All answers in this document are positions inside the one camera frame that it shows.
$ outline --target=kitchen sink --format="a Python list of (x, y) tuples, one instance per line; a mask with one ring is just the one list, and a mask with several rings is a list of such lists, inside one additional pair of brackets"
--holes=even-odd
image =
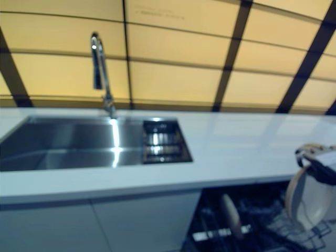
[(0, 171), (192, 162), (176, 119), (28, 117), (0, 141)]

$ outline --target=dishwasher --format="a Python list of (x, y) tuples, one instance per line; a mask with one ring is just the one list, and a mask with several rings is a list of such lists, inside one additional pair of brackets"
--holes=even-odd
[[(336, 195), (322, 221), (309, 230), (295, 227), (286, 213), (289, 181), (207, 188), (191, 222), (183, 252), (334, 252)], [(239, 232), (223, 211), (229, 196)]]

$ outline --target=faucet spout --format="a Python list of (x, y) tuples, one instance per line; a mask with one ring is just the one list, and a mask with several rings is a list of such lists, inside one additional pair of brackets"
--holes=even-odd
[(93, 88), (105, 89), (106, 94), (103, 96), (104, 109), (111, 118), (114, 118), (116, 109), (110, 91), (104, 48), (98, 33), (92, 33), (91, 35), (91, 52), (93, 59)]

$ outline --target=white plate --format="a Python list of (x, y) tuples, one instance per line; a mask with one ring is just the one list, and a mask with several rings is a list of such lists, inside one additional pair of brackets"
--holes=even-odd
[(242, 232), (242, 223), (240, 222), (240, 217), (229, 195), (224, 194), (221, 198), (221, 207), (223, 214), (229, 224), (230, 230), (237, 239), (243, 239), (244, 234)]
[(322, 184), (302, 168), (290, 181), (286, 191), (286, 212), (294, 226), (310, 230), (323, 220), (333, 198), (333, 187)]

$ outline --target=white countertop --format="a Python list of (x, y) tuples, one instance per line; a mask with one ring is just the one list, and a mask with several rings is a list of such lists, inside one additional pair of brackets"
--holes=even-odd
[[(0, 138), (29, 115), (103, 116), (97, 109), (1, 108)], [(0, 203), (59, 201), (290, 179), (304, 143), (336, 143), (336, 117), (119, 110), (177, 117), (194, 162), (0, 172)]]

